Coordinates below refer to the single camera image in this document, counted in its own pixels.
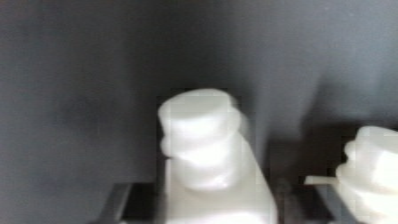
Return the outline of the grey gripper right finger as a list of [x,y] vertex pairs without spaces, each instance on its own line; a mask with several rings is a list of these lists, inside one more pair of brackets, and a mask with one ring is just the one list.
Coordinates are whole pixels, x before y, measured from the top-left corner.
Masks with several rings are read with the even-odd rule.
[[339,224],[312,187],[278,178],[271,181],[278,224]]

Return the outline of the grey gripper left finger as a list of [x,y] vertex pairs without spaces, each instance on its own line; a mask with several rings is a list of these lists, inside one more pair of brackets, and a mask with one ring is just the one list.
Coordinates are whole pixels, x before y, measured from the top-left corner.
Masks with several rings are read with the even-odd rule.
[[117,183],[97,219],[86,224],[154,224],[154,184]]

